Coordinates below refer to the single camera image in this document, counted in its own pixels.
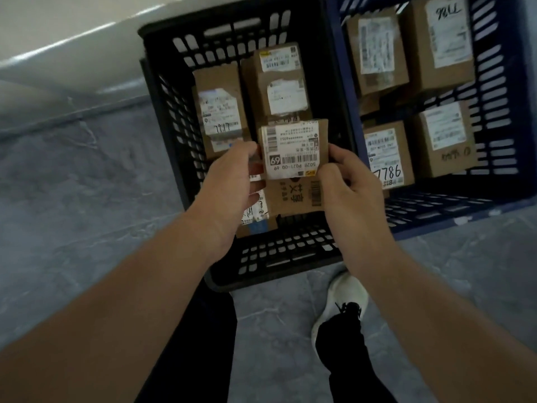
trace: floor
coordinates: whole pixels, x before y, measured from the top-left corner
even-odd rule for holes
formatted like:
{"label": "floor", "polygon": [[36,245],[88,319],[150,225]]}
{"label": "floor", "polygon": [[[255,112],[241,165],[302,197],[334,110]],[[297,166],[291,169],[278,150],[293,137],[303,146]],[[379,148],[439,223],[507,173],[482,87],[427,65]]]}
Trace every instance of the floor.
{"label": "floor", "polygon": [[[183,210],[150,104],[0,143],[0,348],[97,282]],[[537,350],[537,208],[402,242]],[[229,401],[330,402],[309,333],[342,265],[233,294]],[[366,343],[399,402],[434,401],[371,305]]]}

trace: shoe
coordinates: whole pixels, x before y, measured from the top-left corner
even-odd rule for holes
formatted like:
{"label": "shoe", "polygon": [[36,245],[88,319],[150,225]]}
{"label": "shoe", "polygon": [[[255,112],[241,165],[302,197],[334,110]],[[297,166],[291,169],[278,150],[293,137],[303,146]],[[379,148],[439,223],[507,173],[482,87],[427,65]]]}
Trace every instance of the shoe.
{"label": "shoe", "polygon": [[362,283],[348,271],[344,271],[332,280],[328,287],[328,295],[326,296],[326,307],[323,313],[313,325],[312,328],[312,345],[313,350],[317,354],[315,342],[317,341],[317,333],[322,323],[328,321],[333,316],[342,312],[343,305],[348,303],[356,303],[359,307],[359,318],[362,318],[366,312],[367,304],[369,303],[369,294]]}

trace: hand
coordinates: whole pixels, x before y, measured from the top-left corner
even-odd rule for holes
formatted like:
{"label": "hand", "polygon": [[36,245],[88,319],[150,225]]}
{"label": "hand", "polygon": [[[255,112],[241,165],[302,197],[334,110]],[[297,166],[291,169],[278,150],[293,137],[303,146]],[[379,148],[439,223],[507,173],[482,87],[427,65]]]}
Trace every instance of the hand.
{"label": "hand", "polygon": [[250,182],[250,175],[263,173],[262,164],[249,164],[258,147],[253,141],[237,142],[213,162],[196,200],[185,213],[195,225],[193,230],[199,230],[210,264],[229,251],[244,211],[259,201],[256,192],[265,188],[264,181]]}
{"label": "hand", "polygon": [[379,178],[348,150],[331,144],[330,156],[337,163],[319,170],[324,212],[347,268],[359,278],[363,269],[382,262],[399,247],[386,221]]}

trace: plastic crate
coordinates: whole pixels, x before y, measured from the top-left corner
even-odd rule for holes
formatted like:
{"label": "plastic crate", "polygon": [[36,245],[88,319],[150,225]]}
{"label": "plastic crate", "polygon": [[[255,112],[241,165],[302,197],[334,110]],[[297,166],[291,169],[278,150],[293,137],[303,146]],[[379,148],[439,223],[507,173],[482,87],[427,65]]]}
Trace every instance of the plastic crate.
{"label": "plastic crate", "polygon": [[[327,0],[332,20],[397,6],[409,0]],[[381,122],[402,120],[455,100],[470,101],[479,167],[393,191],[386,200],[388,223],[401,240],[535,203],[537,193],[534,90],[523,0],[468,0],[476,81],[414,107],[377,113]],[[354,92],[346,28],[333,26],[336,53],[357,152],[368,164]]]}
{"label": "plastic crate", "polygon": [[[142,68],[185,208],[209,167],[192,98],[194,69],[297,41],[313,115],[329,119],[330,142],[356,150],[333,24],[325,0],[244,0],[140,29]],[[206,274],[209,287],[230,291],[341,261],[323,212],[280,218],[278,225],[272,232],[235,238],[226,257]]]}

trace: pant leg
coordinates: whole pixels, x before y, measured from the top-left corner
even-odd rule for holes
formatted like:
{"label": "pant leg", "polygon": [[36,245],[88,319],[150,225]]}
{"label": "pant leg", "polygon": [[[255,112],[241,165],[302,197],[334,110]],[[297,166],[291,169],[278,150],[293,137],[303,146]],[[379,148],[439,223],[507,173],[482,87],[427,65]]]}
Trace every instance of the pant leg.
{"label": "pant leg", "polygon": [[315,342],[319,358],[331,373],[334,403],[395,402],[373,370],[361,333],[358,306],[354,306],[323,323]]}
{"label": "pant leg", "polygon": [[231,294],[202,281],[135,402],[227,402],[236,329]]}

